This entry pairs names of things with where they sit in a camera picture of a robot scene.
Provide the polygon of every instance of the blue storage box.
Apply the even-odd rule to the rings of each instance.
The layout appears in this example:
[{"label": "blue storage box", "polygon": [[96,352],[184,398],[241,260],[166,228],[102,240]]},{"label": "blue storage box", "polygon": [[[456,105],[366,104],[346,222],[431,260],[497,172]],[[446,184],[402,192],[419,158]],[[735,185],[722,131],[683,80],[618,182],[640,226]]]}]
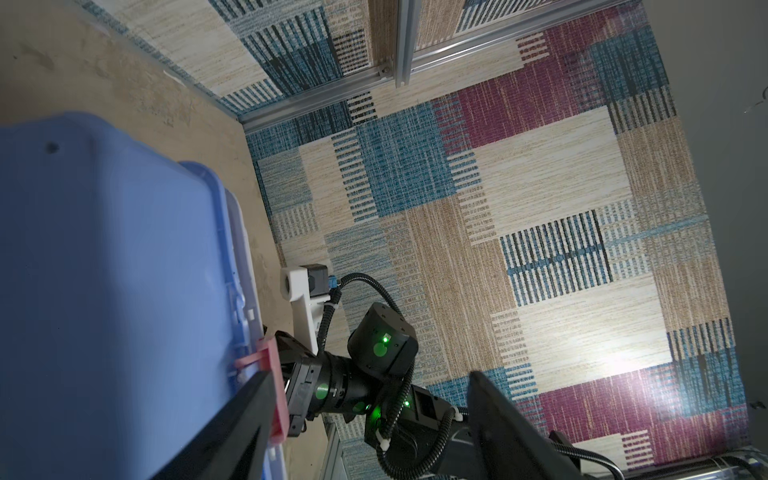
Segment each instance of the blue storage box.
[{"label": "blue storage box", "polygon": [[237,201],[89,114],[0,152],[0,478],[150,478],[262,334]]}]

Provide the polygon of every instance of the concrete floor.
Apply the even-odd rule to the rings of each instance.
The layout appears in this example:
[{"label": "concrete floor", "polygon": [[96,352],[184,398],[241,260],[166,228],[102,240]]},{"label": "concrete floor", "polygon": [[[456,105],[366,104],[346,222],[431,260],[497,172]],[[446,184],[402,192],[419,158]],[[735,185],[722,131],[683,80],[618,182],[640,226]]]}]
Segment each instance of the concrete floor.
[{"label": "concrete floor", "polygon": [[[212,167],[243,209],[264,324],[293,331],[240,124],[73,2],[0,2],[0,125],[72,110],[96,114],[175,161]],[[322,422],[308,422],[285,445],[289,477],[317,478],[326,443]]]}]

